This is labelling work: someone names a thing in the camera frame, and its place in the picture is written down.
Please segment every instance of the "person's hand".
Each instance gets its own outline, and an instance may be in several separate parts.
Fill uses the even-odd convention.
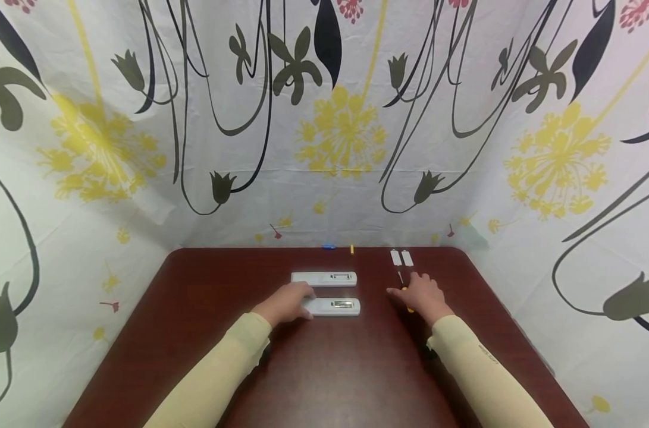
[[[419,276],[417,272],[412,272],[407,289],[387,288],[386,291],[418,312],[430,327],[444,316],[453,315],[438,284],[427,274]]]
[[[303,298],[315,298],[315,290],[306,282],[292,282],[279,287],[272,296],[253,308],[272,328],[297,318],[312,319],[312,314],[301,304]]]

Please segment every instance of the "tabletop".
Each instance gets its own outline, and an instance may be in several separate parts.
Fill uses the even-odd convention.
[[[409,249],[414,267],[393,266],[390,248],[183,248],[167,257],[98,368],[65,428],[141,427],[175,384],[240,314],[288,283],[291,272],[352,270],[360,316],[280,326],[265,364],[234,395],[220,427],[478,427],[440,361],[419,344],[429,329],[398,310],[387,287],[411,269],[438,280],[446,301],[555,427],[587,427],[464,253]]]

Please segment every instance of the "small yellow flower print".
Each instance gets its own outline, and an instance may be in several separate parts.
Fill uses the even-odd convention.
[[[509,226],[509,225],[513,224],[514,222],[517,222],[518,220],[519,220],[519,218],[518,218],[517,220],[510,221],[508,224],[503,224],[503,223],[500,222],[500,220],[498,220],[497,218],[491,218],[491,220],[488,220],[488,231],[489,231],[490,233],[492,233],[492,234],[495,235],[495,234],[498,233],[498,232],[499,232],[503,227],[505,227],[505,226]]]
[[[610,412],[610,404],[603,398],[602,396],[599,395],[594,395],[591,397],[591,408],[589,410],[583,411],[583,414],[591,414],[594,413],[595,411],[599,411],[600,413],[609,413]]]
[[[315,213],[324,213],[326,211],[326,206],[329,204],[329,202],[332,201],[333,198],[338,195],[338,190],[334,192],[333,195],[329,197],[329,199],[319,199],[315,204],[312,206],[312,211]]]
[[[108,279],[103,281],[103,284],[101,284],[101,287],[103,287],[103,290],[105,290],[106,293],[111,293],[112,290],[120,284],[120,279],[117,278],[117,275],[114,275],[109,268],[108,262],[106,262],[106,269],[108,270]]]
[[[98,327],[93,331],[94,341],[102,341],[106,338],[106,329],[103,327]]]
[[[476,216],[476,212],[473,213],[473,215],[469,217],[460,217],[460,224],[467,227],[469,225],[472,225],[472,218]]]
[[[307,161],[310,171],[359,180],[383,162],[386,130],[378,123],[377,108],[364,107],[360,94],[349,95],[338,85],[330,99],[315,101],[314,113],[312,122],[301,121],[296,130],[297,140],[305,143],[296,159]]]
[[[289,212],[287,217],[279,218],[279,227],[291,227],[293,225],[293,210]]]
[[[604,165],[589,161],[607,153],[610,139],[604,134],[589,139],[592,122],[581,116],[577,102],[560,115],[548,113],[540,130],[519,139],[514,147],[519,154],[503,162],[513,198],[537,211],[539,220],[585,212],[593,206],[587,191],[607,184]]]
[[[93,331],[93,339],[96,342],[103,341],[106,342],[108,345],[111,344],[108,338],[106,337],[106,329],[103,326],[98,327]]]
[[[120,244],[128,244],[131,240],[129,230],[126,227],[120,227],[117,229],[117,240]]]
[[[315,204],[312,206],[312,211],[315,213],[324,213],[324,210],[326,209],[326,201],[324,199],[319,199],[319,201],[315,202]]]
[[[495,235],[499,229],[500,220],[497,218],[491,218],[491,220],[488,221],[488,231]]]
[[[107,116],[94,104],[76,104],[66,96],[54,95],[62,116],[51,121],[62,148],[36,151],[44,160],[39,165],[57,172],[55,197],[69,198],[72,192],[85,201],[129,199],[145,185],[144,177],[154,177],[167,162],[155,153],[158,142],[146,133],[132,132],[134,124],[120,113]]]

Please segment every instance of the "white fabric backdrop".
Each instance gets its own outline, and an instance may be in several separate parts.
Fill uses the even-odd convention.
[[[649,427],[649,0],[9,3],[1,427],[62,424],[173,249],[324,243],[464,249]]]

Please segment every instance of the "arm sleeve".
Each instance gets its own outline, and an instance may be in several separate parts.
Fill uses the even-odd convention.
[[[553,427],[533,398],[459,317],[449,315],[436,321],[428,346],[441,357],[484,428]]]
[[[144,428],[215,427],[234,391],[258,365],[270,332],[262,316],[242,315],[172,389]]]

